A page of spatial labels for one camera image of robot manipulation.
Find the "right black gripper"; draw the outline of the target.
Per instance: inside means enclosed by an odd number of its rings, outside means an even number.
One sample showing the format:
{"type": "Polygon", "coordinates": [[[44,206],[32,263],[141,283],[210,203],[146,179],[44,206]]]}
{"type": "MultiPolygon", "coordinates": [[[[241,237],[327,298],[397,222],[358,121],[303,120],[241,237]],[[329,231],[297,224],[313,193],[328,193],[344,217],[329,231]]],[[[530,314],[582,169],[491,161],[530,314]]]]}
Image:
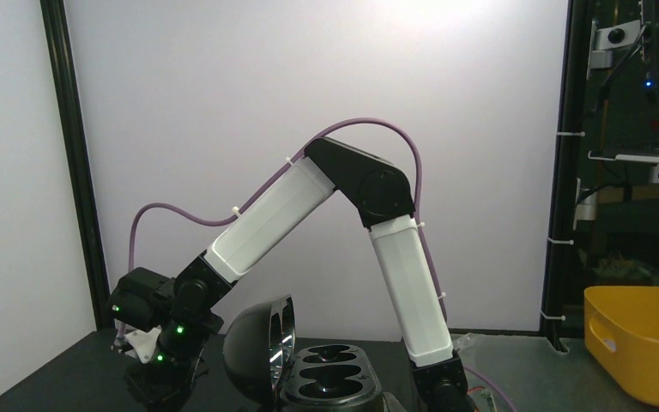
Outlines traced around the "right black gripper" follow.
{"type": "Polygon", "coordinates": [[[213,270],[187,269],[169,278],[145,268],[126,274],[112,292],[113,317],[134,327],[124,342],[136,354],[124,380],[148,411],[180,411],[200,374],[203,350],[223,325],[212,311],[225,295],[213,270]]]}

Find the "black oval object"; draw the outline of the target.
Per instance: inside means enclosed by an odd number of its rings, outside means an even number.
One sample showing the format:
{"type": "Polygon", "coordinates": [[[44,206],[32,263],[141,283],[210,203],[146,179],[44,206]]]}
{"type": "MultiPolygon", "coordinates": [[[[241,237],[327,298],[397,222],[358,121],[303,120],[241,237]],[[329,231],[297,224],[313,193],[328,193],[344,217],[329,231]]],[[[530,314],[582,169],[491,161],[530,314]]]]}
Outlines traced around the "black oval object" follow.
{"type": "Polygon", "coordinates": [[[242,311],[225,335],[227,377],[262,411],[387,411],[366,352],[350,344],[299,349],[293,299],[285,295],[242,311]]]}

